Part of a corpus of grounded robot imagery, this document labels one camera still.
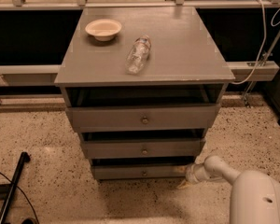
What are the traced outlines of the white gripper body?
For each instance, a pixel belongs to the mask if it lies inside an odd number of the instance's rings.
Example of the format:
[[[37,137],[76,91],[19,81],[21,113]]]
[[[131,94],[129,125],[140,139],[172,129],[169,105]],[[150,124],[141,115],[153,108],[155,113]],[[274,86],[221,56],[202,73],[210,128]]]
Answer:
[[[192,163],[186,167],[186,180],[190,184],[208,181],[211,175],[205,170],[203,164]]]

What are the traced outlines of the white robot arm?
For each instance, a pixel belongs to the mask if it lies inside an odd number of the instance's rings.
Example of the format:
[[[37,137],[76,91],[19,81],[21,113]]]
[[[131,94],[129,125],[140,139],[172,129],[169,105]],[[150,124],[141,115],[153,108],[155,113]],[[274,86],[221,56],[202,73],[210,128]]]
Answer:
[[[280,224],[280,183],[255,170],[238,171],[219,156],[210,155],[203,163],[177,166],[175,171],[189,184],[225,180],[231,185],[230,224]]]

